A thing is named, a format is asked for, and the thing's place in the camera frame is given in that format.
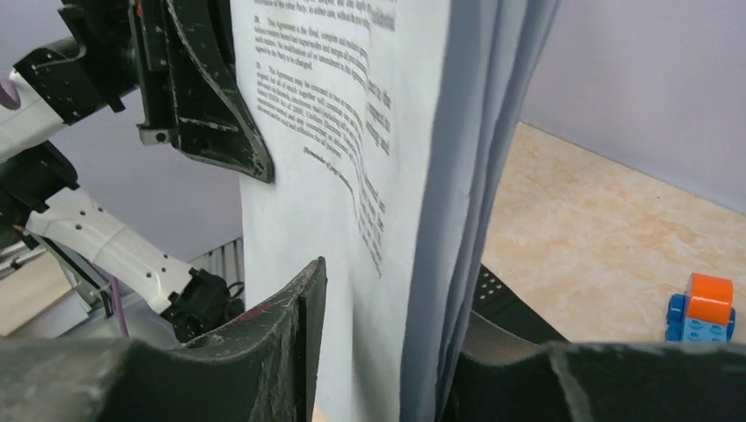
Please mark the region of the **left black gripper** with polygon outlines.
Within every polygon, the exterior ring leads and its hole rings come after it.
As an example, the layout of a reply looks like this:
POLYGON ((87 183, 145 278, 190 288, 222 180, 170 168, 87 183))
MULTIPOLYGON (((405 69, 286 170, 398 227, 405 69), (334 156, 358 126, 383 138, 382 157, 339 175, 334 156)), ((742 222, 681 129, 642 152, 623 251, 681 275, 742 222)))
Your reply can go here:
MULTIPOLYGON (((105 107, 123 111, 144 70, 131 2, 64 1, 58 12, 70 36, 35 48, 12 70, 24 103, 13 119, 31 118, 42 141, 105 107)), ((165 13, 176 149, 273 183, 273 159, 237 84, 230 2, 168 1, 165 13)))

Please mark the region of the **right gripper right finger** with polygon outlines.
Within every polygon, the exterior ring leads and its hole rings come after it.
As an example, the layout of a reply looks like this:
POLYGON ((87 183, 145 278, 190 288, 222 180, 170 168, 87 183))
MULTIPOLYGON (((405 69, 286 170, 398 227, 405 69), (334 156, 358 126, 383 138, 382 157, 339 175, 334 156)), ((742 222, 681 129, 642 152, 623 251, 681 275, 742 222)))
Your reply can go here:
POLYGON ((742 421, 733 343, 542 345, 471 314, 448 421, 742 421))

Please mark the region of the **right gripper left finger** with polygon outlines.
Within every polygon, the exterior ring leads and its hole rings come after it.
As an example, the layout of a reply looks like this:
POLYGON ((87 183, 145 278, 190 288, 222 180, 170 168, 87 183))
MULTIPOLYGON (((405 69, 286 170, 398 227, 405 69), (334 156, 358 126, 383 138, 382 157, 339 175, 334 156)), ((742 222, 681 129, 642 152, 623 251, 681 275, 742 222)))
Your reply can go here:
POLYGON ((4 421, 309 421, 326 265, 173 349, 134 338, 5 340, 4 421))

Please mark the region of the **teal and black folder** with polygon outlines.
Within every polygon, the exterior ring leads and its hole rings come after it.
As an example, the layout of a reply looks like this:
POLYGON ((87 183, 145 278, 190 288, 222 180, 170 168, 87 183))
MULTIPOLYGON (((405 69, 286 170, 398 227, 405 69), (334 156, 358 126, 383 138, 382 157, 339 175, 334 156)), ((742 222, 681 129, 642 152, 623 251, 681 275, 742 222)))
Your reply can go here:
POLYGON ((531 343, 567 342, 555 328, 521 300, 486 266, 478 271, 472 309, 505 331, 531 343))

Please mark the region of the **white printed paper sheets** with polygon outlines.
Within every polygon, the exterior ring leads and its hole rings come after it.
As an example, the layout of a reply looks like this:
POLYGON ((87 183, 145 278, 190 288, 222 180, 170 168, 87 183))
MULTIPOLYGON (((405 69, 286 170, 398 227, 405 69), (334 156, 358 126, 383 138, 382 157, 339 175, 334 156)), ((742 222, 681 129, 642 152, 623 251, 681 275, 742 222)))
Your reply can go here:
POLYGON ((330 421, 445 406, 497 185, 555 1, 234 1, 238 84, 275 167, 243 179, 246 297, 311 259, 330 421))

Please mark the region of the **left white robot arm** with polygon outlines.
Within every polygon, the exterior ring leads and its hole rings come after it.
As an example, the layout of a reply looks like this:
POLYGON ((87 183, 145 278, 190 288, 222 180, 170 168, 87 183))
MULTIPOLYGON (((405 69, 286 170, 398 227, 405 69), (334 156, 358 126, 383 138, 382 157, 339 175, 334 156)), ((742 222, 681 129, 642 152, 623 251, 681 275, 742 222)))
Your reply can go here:
POLYGON ((67 38, 37 47, 1 81, 1 225, 64 245, 125 282, 187 342, 228 323, 225 280, 167 255, 77 182, 51 137, 142 95, 144 144, 274 181, 239 91, 227 1, 65 1, 67 38))

